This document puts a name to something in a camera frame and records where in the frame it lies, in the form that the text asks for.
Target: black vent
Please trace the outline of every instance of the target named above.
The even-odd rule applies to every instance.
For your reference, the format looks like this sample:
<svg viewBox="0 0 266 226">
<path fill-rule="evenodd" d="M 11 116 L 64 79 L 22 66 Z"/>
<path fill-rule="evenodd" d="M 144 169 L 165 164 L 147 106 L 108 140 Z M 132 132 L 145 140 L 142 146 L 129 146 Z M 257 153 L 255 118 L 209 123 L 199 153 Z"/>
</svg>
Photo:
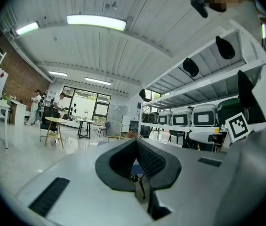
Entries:
<svg viewBox="0 0 266 226">
<path fill-rule="evenodd" d="M 29 208 L 43 217 L 46 216 L 69 182 L 70 181 L 66 178 L 56 178 L 36 200 L 34 200 Z"/>
<path fill-rule="evenodd" d="M 140 143 L 137 143 L 137 161 L 148 179 L 156 176 L 166 165 L 162 156 Z"/>
<path fill-rule="evenodd" d="M 209 158 L 202 157 L 199 159 L 199 162 L 205 163 L 210 166 L 219 167 L 222 164 L 222 161 L 217 161 Z"/>
</svg>

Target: bag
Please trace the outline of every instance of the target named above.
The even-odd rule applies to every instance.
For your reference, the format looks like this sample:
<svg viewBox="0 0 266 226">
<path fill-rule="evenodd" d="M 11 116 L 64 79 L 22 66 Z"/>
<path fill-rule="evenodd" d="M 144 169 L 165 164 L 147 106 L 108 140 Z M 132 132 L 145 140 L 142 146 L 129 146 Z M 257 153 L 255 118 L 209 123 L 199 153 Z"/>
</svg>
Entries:
<svg viewBox="0 0 266 226">
<path fill-rule="evenodd" d="M 238 74 L 238 93 L 241 105 L 246 109 L 249 109 L 250 107 L 253 107 L 257 104 L 257 101 L 252 94 L 254 86 L 252 85 L 251 81 L 244 72 L 239 71 L 237 74 Z"/>
<path fill-rule="evenodd" d="M 49 107 L 53 108 L 53 102 L 54 102 L 54 98 L 52 100 L 50 100 Z"/>
<path fill-rule="evenodd" d="M 232 59 L 235 56 L 235 50 L 231 43 L 227 40 L 222 39 L 220 36 L 216 37 L 216 44 L 220 55 L 224 59 Z"/>
<path fill-rule="evenodd" d="M 199 73 L 199 67 L 190 58 L 187 58 L 186 60 L 184 60 L 183 69 L 189 72 L 191 77 L 195 77 Z"/>
</svg>

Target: glass door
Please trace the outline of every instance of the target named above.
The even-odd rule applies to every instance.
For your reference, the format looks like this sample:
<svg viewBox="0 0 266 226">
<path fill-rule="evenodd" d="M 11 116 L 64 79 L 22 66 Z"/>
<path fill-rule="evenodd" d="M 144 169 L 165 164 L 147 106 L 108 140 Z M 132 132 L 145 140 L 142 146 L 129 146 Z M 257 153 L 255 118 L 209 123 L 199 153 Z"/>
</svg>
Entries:
<svg viewBox="0 0 266 226">
<path fill-rule="evenodd" d="M 92 120 L 100 126 L 105 126 L 109 110 L 110 98 L 110 96 L 101 94 L 98 94 L 97 96 Z"/>
</svg>

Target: white ceiling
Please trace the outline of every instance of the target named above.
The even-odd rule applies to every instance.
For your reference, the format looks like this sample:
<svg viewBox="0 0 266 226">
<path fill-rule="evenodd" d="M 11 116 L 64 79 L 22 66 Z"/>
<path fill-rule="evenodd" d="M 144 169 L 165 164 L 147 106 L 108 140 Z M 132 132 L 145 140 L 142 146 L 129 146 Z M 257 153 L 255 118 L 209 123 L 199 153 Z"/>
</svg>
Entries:
<svg viewBox="0 0 266 226">
<path fill-rule="evenodd" d="M 113 1 L 117 10 L 105 8 Z M 118 32 L 67 25 L 66 16 L 78 13 L 123 19 L 127 27 Z M 87 83 L 85 77 L 110 81 L 111 86 L 103 86 L 105 91 L 134 95 L 229 29 L 228 19 L 237 19 L 253 31 L 259 29 L 254 17 L 243 8 L 229 9 L 222 15 L 209 10 L 209 17 L 204 19 L 190 0 L 10 0 L 0 27 L 9 31 L 38 21 L 40 29 L 10 40 L 42 71 L 65 72 L 68 77 L 57 78 L 69 83 Z"/>
</svg>

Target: ceiling beam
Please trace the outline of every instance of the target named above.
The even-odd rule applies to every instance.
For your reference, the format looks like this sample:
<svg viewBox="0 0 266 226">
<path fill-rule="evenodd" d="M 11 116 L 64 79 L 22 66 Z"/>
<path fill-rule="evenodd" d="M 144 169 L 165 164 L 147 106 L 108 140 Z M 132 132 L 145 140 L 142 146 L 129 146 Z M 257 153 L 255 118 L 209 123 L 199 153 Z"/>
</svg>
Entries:
<svg viewBox="0 0 266 226">
<path fill-rule="evenodd" d="M 142 36 L 139 36 L 137 34 L 129 32 L 129 31 L 119 31 L 119 30 L 109 29 L 109 28 L 105 28 L 105 27 L 91 26 L 91 25 L 82 25 L 82 24 L 69 25 L 67 23 L 49 24 L 49 25 L 40 27 L 37 30 L 33 30 L 33 31 L 28 32 L 28 33 L 16 36 L 16 39 L 20 39 L 27 34 L 35 33 L 35 32 L 40 31 L 40 30 L 50 29 L 50 28 L 51 29 L 52 28 L 63 28 L 63 27 L 80 28 L 80 29 L 84 28 L 85 30 L 89 29 L 92 31 L 99 31 L 99 32 L 108 31 L 110 34 L 115 34 L 115 35 L 120 36 L 122 38 L 125 38 L 127 40 L 141 43 L 141 44 L 147 46 L 147 48 L 150 49 L 151 51 L 159 53 L 160 55 L 162 55 L 168 59 L 172 58 L 172 54 L 170 52 L 166 51 L 165 49 L 163 49 L 159 45 L 151 42 L 150 40 L 143 38 Z"/>
<path fill-rule="evenodd" d="M 55 68 L 59 68 L 59 69 L 69 69 L 69 70 L 77 70 L 77 71 L 81 71 L 81 72 L 87 72 L 87 73 L 93 73 L 96 75 L 101 75 L 113 80 L 118 80 L 118 81 L 123 81 L 129 84 L 133 84 L 133 85 L 137 85 L 140 86 L 141 82 L 139 81 L 135 81 L 132 79 L 128 79 L 119 75 L 115 75 L 115 74 L 111 74 L 111 73 L 105 73 L 103 71 L 99 71 L 99 70 L 94 70 L 94 69 L 90 69 L 90 68 L 86 68 L 86 67 L 81 67 L 81 66 L 74 66 L 74 65 L 67 65 L 67 64 L 58 64 L 58 63 L 47 63 L 45 62 L 47 65 L 44 64 L 38 64 L 38 66 L 40 67 L 45 67 L 47 68 L 48 66 L 50 67 L 55 67 Z"/>
<path fill-rule="evenodd" d="M 116 90 L 113 90 L 113 89 L 103 88 L 103 87 L 99 87 L 99 86 L 96 86 L 96 85 L 89 85 L 89 84 L 76 82 L 76 81 L 70 81 L 70 80 L 66 80 L 66 79 L 56 79 L 56 82 L 79 86 L 79 87 L 82 87 L 82 89 L 83 88 L 88 88 L 88 89 L 93 89 L 93 90 L 96 90 L 96 91 L 102 91 L 103 93 L 106 93 L 108 95 L 116 94 L 116 95 L 119 95 L 119 96 L 129 97 L 128 93 L 116 91 Z"/>
</svg>

